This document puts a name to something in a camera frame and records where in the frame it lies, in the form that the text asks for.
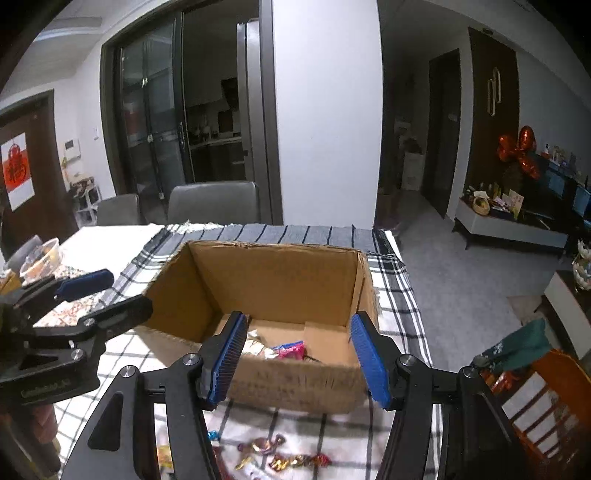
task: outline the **tile floor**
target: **tile floor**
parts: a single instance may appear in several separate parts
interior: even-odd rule
[[[556,255],[466,242],[419,192],[397,208],[398,243],[423,315],[436,368],[457,371],[521,324],[508,296],[541,295]]]

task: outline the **door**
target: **door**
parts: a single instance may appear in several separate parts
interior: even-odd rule
[[[507,165],[496,154],[499,135],[517,137],[519,76],[515,51],[469,28],[474,74],[472,142],[465,187],[485,187],[502,177]]]
[[[120,125],[130,190],[149,222],[166,223],[170,193],[193,181],[184,131],[182,12],[121,47]]]
[[[64,242],[78,227],[57,152],[53,91],[0,117],[0,145],[4,255],[11,255],[34,235],[43,241],[57,237]]]
[[[421,191],[442,217],[456,169],[461,105],[460,51],[454,50],[429,62],[429,131]]]
[[[272,223],[258,19],[238,25],[237,43],[238,99],[245,174],[248,180],[258,186],[261,220]]]

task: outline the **plaid tablecloth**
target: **plaid tablecloth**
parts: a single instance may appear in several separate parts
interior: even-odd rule
[[[394,254],[384,233],[377,230],[260,224],[229,225],[222,228],[213,225],[168,225],[124,269],[113,288],[100,298],[99,307],[142,293],[164,263],[185,242],[195,240],[336,245],[366,252],[381,307],[381,333],[390,335],[402,352],[411,353],[432,366],[421,314],[406,267]],[[63,461],[67,460],[76,439],[112,378],[125,365],[135,365],[141,371],[163,367],[133,330],[110,340],[99,364],[100,388],[56,405],[58,440],[62,445],[60,455]],[[347,415],[316,415],[278,408],[256,408],[237,404],[232,400],[220,404],[216,411],[204,414],[209,430],[217,430],[220,443],[226,446],[223,458],[230,469],[239,459],[239,452],[235,448],[238,443],[256,437],[274,437],[280,433],[287,439],[280,447],[280,453],[313,455],[323,452],[332,459],[333,464],[313,470],[287,469],[278,474],[273,472],[274,475],[283,479],[314,480],[374,478],[384,455],[394,418],[394,412],[383,411],[371,398]],[[167,435],[165,421],[165,406],[157,404],[155,424],[159,442]],[[438,406],[434,406],[425,470],[425,478],[428,479],[437,475],[440,437],[441,411]],[[263,465],[269,461],[262,460]]]

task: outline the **cardboard box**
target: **cardboard box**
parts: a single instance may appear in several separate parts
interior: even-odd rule
[[[228,314],[251,318],[269,346],[303,340],[319,362],[242,355],[228,397],[255,406],[346,413],[367,384],[349,321],[378,314],[367,259],[350,248],[191,242],[149,286],[154,313],[140,337],[170,365],[220,331]]]

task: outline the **kitchen counter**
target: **kitchen counter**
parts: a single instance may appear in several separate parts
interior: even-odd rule
[[[194,150],[196,148],[209,147],[209,146],[213,146],[213,145],[227,145],[227,144],[239,143],[239,142],[242,142],[242,136],[228,137],[228,138],[211,138],[209,140],[206,140],[205,142],[190,145],[189,148],[191,150]]]

